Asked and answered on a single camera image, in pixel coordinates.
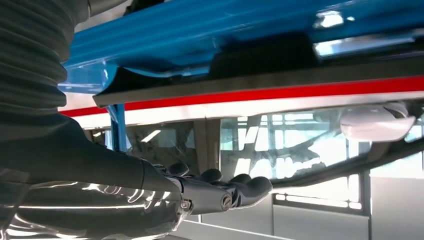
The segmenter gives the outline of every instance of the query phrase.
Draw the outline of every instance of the chrome surface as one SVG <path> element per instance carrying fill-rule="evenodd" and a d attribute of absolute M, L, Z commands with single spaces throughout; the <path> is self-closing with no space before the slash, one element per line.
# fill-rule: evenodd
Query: chrome surface
<path fill-rule="evenodd" d="M 151 191 L 77 181 L 0 183 L 10 189 L 0 217 L 16 213 L 2 232 L 9 239 L 116 239 L 162 237 L 188 212 L 179 192 Z M 28 187 L 18 208 L 19 190 Z"/>

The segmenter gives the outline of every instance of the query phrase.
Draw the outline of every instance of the red stripe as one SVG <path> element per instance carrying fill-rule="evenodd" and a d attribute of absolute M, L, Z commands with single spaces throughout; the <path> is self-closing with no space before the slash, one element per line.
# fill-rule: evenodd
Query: red stripe
<path fill-rule="evenodd" d="M 424 77 L 399 77 L 391 79 L 338 82 L 329 84 L 256 89 L 238 92 L 212 93 L 167 99 L 125 103 L 125 110 L 154 109 L 195 104 L 227 103 L 249 100 L 268 100 L 334 95 L 377 94 L 424 91 Z M 62 111 L 69 117 L 107 113 L 105 108 L 88 107 Z"/>

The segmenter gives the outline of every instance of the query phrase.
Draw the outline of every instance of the metal bolt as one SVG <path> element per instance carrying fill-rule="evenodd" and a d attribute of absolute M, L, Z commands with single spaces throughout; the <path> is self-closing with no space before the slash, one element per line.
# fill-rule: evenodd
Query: metal bolt
<path fill-rule="evenodd" d="M 184 209 L 184 210 L 190 209 L 190 206 L 191 206 L 191 204 L 190 204 L 189 201 L 184 200 L 184 201 L 181 202 L 181 208 Z"/>
<path fill-rule="evenodd" d="M 233 199 L 231 198 L 231 196 L 224 195 L 222 197 L 222 202 L 221 202 L 222 210 L 227 211 L 228 209 L 231 208 L 231 205 L 233 205 Z"/>

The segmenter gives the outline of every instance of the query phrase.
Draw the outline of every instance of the robotic hand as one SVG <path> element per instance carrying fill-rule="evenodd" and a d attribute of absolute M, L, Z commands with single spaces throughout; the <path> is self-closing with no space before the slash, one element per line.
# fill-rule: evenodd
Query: robotic hand
<path fill-rule="evenodd" d="M 192 215 L 254 206 L 273 189 L 271 182 L 262 176 L 252 179 L 240 174 L 224 182 L 218 169 L 208 169 L 194 176 L 186 175 L 189 168 L 184 163 L 176 163 L 168 169 L 162 165 L 155 167 L 178 186 L 184 199 L 183 207 L 190 209 Z"/>

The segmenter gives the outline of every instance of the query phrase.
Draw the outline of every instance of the blue metal pillar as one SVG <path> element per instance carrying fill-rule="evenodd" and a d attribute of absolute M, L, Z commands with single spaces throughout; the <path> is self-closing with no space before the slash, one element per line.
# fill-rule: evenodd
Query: blue metal pillar
<path fill-rule="evenodd" d="M 127 152 L 127 131 L 125 127 L 124 104 L 115 104 L 106 107 L 110 115 L 112 132 L 112 146 L 114 151 Z"/>

